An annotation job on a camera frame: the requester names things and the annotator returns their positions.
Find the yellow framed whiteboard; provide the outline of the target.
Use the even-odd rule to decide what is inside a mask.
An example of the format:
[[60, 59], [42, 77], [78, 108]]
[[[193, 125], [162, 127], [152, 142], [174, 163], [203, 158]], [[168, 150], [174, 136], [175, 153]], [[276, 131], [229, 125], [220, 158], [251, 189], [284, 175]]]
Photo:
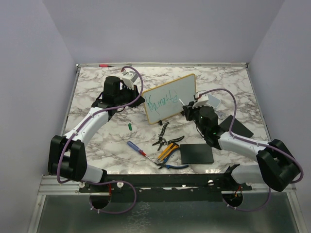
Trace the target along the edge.
[[194, 100], [195, 93], [196, 75], [193, 73], [144, 91], [142, 97], [148, 123], [155, 124], [182, 112], [179, 99], [188, 104]]

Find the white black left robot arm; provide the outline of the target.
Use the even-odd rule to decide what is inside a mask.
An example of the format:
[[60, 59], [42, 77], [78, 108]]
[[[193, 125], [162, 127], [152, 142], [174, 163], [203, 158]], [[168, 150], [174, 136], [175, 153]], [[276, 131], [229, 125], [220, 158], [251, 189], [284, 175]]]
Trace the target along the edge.
[[138, 74], [124, 72], [121, 78], [108, 76], [104, 90], [93, 102], [88, 114], [71, 131], [51, 139], [48, 173], [66, 181], [89, 182], [94, 190], [106, 189], [106, 170], [91, 166], [86, 159], [86, 145], [95, 133], [121, 108], [137, 107], [145, 100], [134, 84]]

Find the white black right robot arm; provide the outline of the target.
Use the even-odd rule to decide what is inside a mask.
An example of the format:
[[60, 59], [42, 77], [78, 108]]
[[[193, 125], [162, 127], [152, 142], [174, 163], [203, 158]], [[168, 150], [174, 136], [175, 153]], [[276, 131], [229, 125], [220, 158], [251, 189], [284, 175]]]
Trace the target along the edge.
[[242, 183], [264, 183], [275, 191], [283, 191], [302, 174], [285, 144], [280, 140], [256, 141], [225, 130], [218, 124], [218, 116], [209, 106], [195, 107], [191, 101], [182, 106], [186, 120], [195, 123], [205, 142], [212, 148], [226, 150], [255, 162], [256, 165], [238, 165], [224, 176], [223, 184], [234, 190]]

